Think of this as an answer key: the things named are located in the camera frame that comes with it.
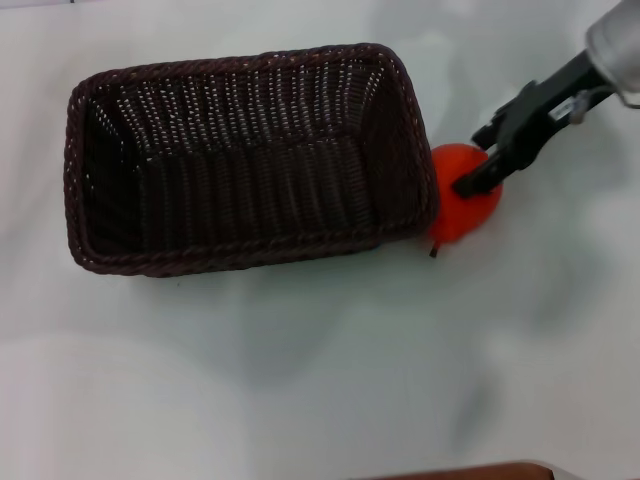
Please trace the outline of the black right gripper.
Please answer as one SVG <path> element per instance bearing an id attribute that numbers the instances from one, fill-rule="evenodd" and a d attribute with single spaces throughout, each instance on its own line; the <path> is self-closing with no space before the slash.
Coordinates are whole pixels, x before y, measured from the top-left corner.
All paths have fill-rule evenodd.
<path id="1" fill-rule="evenodd" d="M 572 58 L 547 79 L 526 84 L 518 95 L 472 136 L 480 149 L 495 152 L 452 185 L 460 197 L 488 195 L 516 171 L 527 168 L 542 147 L 570 123 L 613 94 L 586 52 Z"/>

